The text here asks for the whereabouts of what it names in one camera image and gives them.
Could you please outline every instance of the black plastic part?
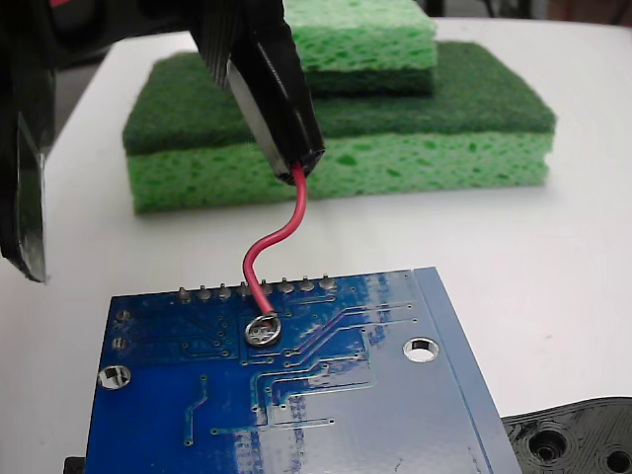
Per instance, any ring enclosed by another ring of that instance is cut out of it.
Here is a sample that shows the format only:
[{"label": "black plastic part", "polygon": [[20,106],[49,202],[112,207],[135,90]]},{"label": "black plastic part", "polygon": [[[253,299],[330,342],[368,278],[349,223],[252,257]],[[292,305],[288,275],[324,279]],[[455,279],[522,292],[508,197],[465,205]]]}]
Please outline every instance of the black plastic part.
[{"label": "black plastic part", "polygon": [[[39,154],[54,134],[54,76],[29,15],[21,2],[0,4],[0,250],[26,277],[42,281]],[[34,261],[41,262],[37,273]]]},{"label": "black plastic part", "polygon": [[632,473],[632,399],[604,398],[503,419],[524,474]]},{"label": "black plastic part", "polygon": [[[299,162],[305,176],[325,152],[305,74],[281,0],[243,0],[246,33],[231,61],[248,84],[287,170]],[[279,176],[293,184],[291,173]]]}]

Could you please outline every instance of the white table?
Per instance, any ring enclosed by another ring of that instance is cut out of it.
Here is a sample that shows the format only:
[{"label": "white table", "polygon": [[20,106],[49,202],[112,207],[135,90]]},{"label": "white table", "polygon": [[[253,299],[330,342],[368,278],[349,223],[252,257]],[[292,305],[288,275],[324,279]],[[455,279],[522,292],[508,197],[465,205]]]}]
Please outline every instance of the white table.
[{"label": "white table", "polygon": [[[314,201],[259,276],[437,266],[502,416],[632,396],[632,32],[445,20],[438,36],[485,45],[558,114],[546,186]],[[48,159],[49,285],[0,262],[0,472],[61,473],[84,453],[112,295],[238,283],[291,214],[132,213],[124,123],[152,63],[193,48],[113,48]]]}]

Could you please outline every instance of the stacked sponges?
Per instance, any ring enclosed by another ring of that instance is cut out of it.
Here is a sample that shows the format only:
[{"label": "stacked sponges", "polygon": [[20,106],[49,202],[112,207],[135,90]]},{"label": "stacked sponges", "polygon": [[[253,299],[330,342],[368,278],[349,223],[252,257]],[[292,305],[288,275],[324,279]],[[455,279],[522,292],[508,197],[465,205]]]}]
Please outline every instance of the stacked sponges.
[{"label": "stacked sponges", "polygon": [[[553,113],[483,47],[436,44],[412,0],[291,0],[286,17],[327,144],[312,198],[542,184]],[[295,198],[195,53],[156,63],[123,143],[138,212]]]}]

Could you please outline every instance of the circuit board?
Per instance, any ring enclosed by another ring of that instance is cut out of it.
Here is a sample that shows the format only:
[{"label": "circuit board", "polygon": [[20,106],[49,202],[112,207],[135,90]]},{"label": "circuit board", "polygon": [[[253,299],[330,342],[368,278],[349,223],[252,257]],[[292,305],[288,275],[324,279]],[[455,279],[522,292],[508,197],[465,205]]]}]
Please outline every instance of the circuit board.
[{"label": "circuit board", "polygon": [[520,472],[434,269],[267,289],[113,298],[86,474]]}]

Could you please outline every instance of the screw hole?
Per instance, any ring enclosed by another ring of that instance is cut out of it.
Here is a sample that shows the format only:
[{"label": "screw hole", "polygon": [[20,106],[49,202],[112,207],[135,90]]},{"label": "screw hole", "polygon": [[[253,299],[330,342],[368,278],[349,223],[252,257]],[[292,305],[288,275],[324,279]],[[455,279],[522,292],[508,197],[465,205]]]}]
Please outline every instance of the screw hole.
[{"label": "screw hole", "polygon": [[119,390],[131,380],[131,371],[124,365],[109,365],[99,372],[97,382],[107,390]]},{"label": "screw hole", "polygon": [[606,460],[606,464],[608,469],[612,472],[616,473],[624,473],[629,472],[630,467],[632,466],[632,460],[630,456],[628,456],[623,451],[614,451],[610,454]]},{"label": "screw hole", "polygon": [[438,344],[432,339],[415,338],[404,345],[404,355],[412,362],[432,362],[438,352]]},{"label": "screw hole", "polygon": [[567,443],[561,434],[545,430],[531,438],[529,449],[539,460],[552,462],[566,453]]}]

